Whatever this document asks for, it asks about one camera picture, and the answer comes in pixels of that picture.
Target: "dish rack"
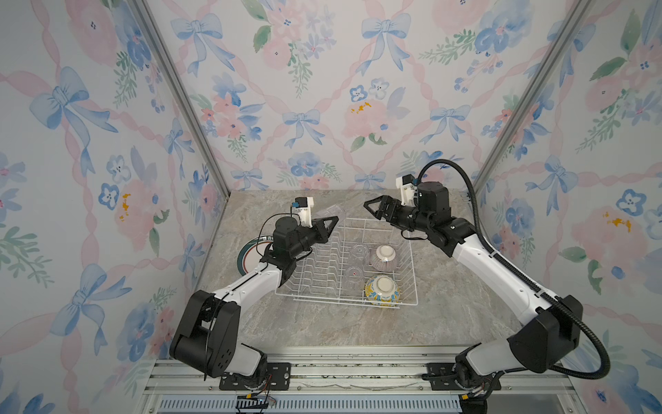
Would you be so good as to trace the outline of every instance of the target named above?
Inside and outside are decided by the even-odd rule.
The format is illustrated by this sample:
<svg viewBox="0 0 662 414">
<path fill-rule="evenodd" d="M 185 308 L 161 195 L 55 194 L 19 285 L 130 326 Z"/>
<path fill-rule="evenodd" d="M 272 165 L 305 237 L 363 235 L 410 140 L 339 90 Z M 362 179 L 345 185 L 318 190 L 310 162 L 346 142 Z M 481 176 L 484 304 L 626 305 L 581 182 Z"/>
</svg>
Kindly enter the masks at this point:
<svg viewBox="0 0 662 414">
<path fill-rule="evenodd" d="M 369 249 L 362 267 L 363 283 L 358 291 L 343 287 L 343 282 L 349 284 L 345 270 L 349 267 L 350 251 L 357 244 L 363 244 Z M 378 272 L 368 264 L 369 255 L 382 244 L 388 244 L 396 251 L 397 268 L 393 272 Z M 396 303 L 374 305 L 365 297 L 362 286 L 378 274 L 388 275 L 395 280 L 400 291 Z M 336 226 L 328 243 L 312 247 L 310 256 L 297 264 L 289 280 L 276 289 L 276 294 L 291 296 L 297 301 L 393 309 L 398 309 L 400 305 L 418 305 L 411 241 L 403 239 L 400 230 L 385 221 L 345 219 Z"/>
</svg>

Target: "green rimmed plate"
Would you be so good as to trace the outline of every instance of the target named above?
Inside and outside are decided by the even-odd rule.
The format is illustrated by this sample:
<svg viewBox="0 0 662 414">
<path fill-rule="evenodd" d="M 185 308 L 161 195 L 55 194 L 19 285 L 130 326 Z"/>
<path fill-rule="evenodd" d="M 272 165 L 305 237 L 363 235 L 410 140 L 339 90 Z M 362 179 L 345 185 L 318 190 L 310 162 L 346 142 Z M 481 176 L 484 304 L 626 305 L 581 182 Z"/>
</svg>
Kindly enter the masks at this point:
<svg viewBox="0 0 662 414">
<path fill-rule="evenodd" d="M 239 255 L 237 255 L 237 269 L 242 276 L 252 271 L 258 265 L 262 258 L 260 254 L 264 254 L 264 249 L 266 249 L 271 242 L 273 242 L 273 236 L 265 234 L 260 237 L 255 237 L 242 247 L 241 251 L 239 251 Z"/>
</svg>

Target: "blue and yellow patterned bowl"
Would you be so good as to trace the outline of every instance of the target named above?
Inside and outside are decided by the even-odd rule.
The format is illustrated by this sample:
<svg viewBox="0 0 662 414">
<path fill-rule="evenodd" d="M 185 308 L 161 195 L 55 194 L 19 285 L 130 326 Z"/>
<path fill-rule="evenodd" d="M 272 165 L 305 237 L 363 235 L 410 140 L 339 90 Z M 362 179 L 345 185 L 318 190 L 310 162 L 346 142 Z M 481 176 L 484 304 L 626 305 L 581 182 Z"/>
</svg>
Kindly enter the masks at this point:
<svg viewBox="0 0 662 414">
<path fill-rule="evenodd" d="M 392 306 L 398 303 L 400 291 L 395 280 L 386 275 L 376 275 L 365 284 L 365 297 L 377 306 Z"/>
</svg>

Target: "marble countertop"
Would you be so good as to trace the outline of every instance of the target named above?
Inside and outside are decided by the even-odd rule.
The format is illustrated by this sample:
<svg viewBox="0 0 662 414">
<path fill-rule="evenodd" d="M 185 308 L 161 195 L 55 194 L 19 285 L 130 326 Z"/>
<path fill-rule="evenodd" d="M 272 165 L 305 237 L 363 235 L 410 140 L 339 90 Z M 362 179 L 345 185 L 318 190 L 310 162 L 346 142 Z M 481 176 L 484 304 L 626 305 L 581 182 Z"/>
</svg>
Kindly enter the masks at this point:
<svg viewBox="0 0 662 414">
<path fill-rule="evenodd" d="M 370 219 L 363 202 L 385 191 L 234 191 L 211 246 L 199 289 L 214 291 L 240 277 L 236 257 L 272 214 L 289 211 L 295 197 L 314 197 L 314 211 L 341 205 L 347 217 Z M 471 219 L 458 192 L 453 215 Z M 265 226 L 271 234 L 275 219 Z M 520 323 L 506 304 L 465 266 L 426 241 L 412 242 L 418 305 L 383 309 L 295 301 L 267 294 L 242 313 L 240 340 L 254 346 L 468 345 L 508 337 Z"/>
</svg>

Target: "wall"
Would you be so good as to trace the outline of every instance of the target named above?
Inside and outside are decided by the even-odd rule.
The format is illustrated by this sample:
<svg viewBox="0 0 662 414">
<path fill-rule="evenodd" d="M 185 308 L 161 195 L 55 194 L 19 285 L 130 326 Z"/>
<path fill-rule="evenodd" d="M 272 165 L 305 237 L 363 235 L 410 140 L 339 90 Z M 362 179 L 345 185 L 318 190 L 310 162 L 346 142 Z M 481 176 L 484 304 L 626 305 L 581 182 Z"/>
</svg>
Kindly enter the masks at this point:
<svg viewBox="0 0 662 414">
<path fill-rule="evenodd" d="M 477 172 L 571 3 L 148 0 L 235 189 Z"/>
<path fill-rule="evenodd" d="M 0 413 L 130 413 L 224 200 L 126 4 L 3 2 L 0 50 Z"/>
<path fill-rule="evenodd" d="M 662 412 L 661 13 L 596 1 L 482 192 L 493 244 L 608 348 L 607 378 L 573 380 L 591 413 Z M 565 363 L 597 369 L 585 336 Z"/>
</svg>

